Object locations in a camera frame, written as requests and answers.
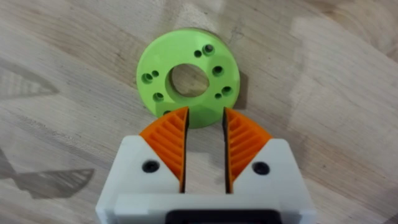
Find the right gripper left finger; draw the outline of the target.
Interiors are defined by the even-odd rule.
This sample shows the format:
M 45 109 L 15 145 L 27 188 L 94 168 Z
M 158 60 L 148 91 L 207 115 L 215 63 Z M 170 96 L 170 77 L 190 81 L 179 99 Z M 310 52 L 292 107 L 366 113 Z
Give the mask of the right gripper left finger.
M 165 223 L 170 198 L 185 191 L 187 107 L 121 141 L 95 211 L 100 223 Z

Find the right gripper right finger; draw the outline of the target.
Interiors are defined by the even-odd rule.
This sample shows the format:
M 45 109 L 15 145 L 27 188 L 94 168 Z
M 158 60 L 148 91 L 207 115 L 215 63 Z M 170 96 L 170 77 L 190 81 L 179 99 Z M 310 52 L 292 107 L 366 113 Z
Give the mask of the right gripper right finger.
M 279 223 L 315 223 L 317 212 L 289 143 L 231 108 L 223 111 L 226 193 L 239 210 Z

